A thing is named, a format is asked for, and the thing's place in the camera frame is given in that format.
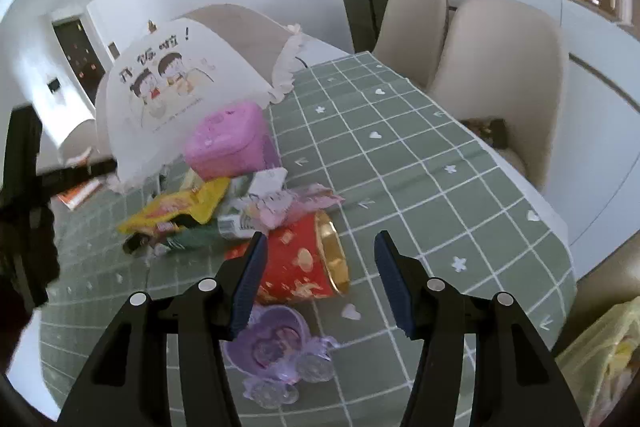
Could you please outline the pink candy wrapper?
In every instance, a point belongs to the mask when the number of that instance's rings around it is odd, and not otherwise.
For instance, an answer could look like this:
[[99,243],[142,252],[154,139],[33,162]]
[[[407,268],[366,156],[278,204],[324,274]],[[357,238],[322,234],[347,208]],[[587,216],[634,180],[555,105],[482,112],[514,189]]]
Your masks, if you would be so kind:
[[274,230],[290,225],[308,213],[325,210],[342,202],[344,198],[332,188],[314,183],[259,196],[245,206],[244,213],[256,228]]

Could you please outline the green white snack bag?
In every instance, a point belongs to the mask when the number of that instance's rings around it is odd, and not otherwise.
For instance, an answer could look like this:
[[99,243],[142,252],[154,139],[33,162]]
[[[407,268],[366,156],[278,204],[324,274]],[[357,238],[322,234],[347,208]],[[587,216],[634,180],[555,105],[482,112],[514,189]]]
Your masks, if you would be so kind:
[[124,234],[122,251],[133,255],[149,248],[154,256],[163,256],[169,251],[198,251],[218,243],[250,239],[254,233],[262,231],[253,225],[244,208],[253,199],[266,194],[267,190],[263,187],[256,184],[242,186],[238,179],[233,179],[213,218],[206,225],[153,237],[140,233]]

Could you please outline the beige chair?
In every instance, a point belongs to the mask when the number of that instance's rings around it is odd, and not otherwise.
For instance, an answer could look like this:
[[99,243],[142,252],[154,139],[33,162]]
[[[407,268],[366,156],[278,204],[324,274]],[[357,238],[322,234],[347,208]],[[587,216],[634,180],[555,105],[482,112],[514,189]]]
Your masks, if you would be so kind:
[[373,56],[426,91],[442,55],[448,14],[447,0],[388,0]]
[[547,183],[567,53],[558,22],[515,0],[454,14],[428,96],[457,120],[502,118],[528,181]]

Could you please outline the yellowish trash bag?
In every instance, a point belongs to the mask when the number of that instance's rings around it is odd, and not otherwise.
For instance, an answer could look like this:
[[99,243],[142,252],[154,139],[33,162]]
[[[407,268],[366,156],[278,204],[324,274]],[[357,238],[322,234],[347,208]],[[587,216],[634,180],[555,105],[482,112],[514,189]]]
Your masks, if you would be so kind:
[[556,357],[586,426],[602,426],[639,374],[639,298],[612,306]]

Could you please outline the beige chair middle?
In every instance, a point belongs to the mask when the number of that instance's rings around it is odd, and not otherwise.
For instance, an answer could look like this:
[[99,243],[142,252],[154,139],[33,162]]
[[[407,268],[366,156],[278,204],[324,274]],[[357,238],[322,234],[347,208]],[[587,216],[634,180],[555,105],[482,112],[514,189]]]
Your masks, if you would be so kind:
[[454,14],[428,96],[457,120],[502,118],[528,181],[547,183],[567,53],[558,22],[515,0]]

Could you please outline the red paper cup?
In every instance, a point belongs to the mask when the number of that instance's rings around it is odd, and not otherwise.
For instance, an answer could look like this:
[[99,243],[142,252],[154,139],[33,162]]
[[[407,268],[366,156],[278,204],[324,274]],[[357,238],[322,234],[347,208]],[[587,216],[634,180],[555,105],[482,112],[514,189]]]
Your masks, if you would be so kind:
[[344,249],[323,210],[268,231],[268,259],[256,300],[261,305],[301,303],[344,295],[350,276]]

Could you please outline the pink plastic box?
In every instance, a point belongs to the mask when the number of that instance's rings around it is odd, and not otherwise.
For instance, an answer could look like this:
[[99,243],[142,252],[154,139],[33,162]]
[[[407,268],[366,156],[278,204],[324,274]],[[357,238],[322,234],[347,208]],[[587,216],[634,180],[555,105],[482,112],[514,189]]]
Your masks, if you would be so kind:
[[207,116],[186,141],[183,158],[205,181],[281,166],[262,108],[254,102]]

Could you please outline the beige chair far left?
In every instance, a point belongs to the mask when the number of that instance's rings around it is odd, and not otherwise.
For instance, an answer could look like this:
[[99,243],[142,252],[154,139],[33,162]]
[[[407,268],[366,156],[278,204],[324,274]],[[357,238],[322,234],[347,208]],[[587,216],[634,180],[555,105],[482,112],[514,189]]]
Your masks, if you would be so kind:
[[447,0],[388,0],[373,56],[426,91],[442,55],[448,14]]

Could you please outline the white electric kettle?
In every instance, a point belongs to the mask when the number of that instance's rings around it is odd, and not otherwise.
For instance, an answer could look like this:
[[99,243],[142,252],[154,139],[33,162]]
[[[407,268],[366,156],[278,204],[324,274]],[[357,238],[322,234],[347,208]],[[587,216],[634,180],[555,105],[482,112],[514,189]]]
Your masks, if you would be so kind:
[[627,26],[632,24],[634,15],[632,0],[611,0],[611,8],[620,23]]

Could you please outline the green checkered tablecloth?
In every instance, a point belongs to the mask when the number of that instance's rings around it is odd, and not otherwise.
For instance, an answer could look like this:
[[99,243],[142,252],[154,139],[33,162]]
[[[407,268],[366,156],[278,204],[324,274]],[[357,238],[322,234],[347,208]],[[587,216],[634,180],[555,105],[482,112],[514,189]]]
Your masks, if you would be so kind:
[[[547,345],[558,339],[576,285],[559,229],[460,124],[367,53],[301,70],[268,109],[289,186],[319,183],[341,195],[330,218],[344,248],[349,291],[298,306],[311,332],[336,339],[335,375],[299,383],[296,402],[267,411],[247,400],[243,374],[228,376],[247,426],[396,426],[421,343],[395,324],[373,258],[387,231],[463,294],[509,291]],[[126,194],[103,190],[77,210],[56,205],[62,272],[40,326],[40,369],[63,403],[90,352],[134,291],[181,293],[216,273],[213,246],[156,260],[128,256],[117,230],[154,196],[178,190],[176,161]]]

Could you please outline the yellow snack wrapper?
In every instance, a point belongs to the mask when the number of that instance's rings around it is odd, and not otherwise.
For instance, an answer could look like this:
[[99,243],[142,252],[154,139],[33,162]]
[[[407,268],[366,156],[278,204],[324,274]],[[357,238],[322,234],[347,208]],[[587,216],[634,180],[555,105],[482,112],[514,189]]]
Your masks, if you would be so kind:
[[216,178],[199,188],[157,196],[117,225],[117,230],[122,234],[140,233],[153,237],[206,225],[224,199],[230,183],[230,178]]

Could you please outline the purple plastic carriage toy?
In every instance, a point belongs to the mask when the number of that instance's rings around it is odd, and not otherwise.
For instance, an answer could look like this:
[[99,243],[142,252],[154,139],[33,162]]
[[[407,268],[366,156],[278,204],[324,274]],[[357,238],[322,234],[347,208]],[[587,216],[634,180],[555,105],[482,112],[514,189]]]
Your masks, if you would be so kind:
[[245,375],[243,397],[265,410],[298,400],[296,385],[320,384],[335,376],[332,337],[315,336],[303,315],[282,305],[256,305],[239,334],[222,345],[224,355]]

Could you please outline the white cartoon food cover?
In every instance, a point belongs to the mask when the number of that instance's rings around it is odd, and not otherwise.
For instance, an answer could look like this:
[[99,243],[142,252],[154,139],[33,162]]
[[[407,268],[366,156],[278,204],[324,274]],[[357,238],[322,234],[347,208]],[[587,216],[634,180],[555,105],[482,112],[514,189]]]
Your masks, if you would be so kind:
[[178,18],[133,42],[100,82],[98,150],[125,193],[175,161],[198,124],[230,104],[262,108],[293,89],[305,35],[254,12],[224,17],[216,28]]

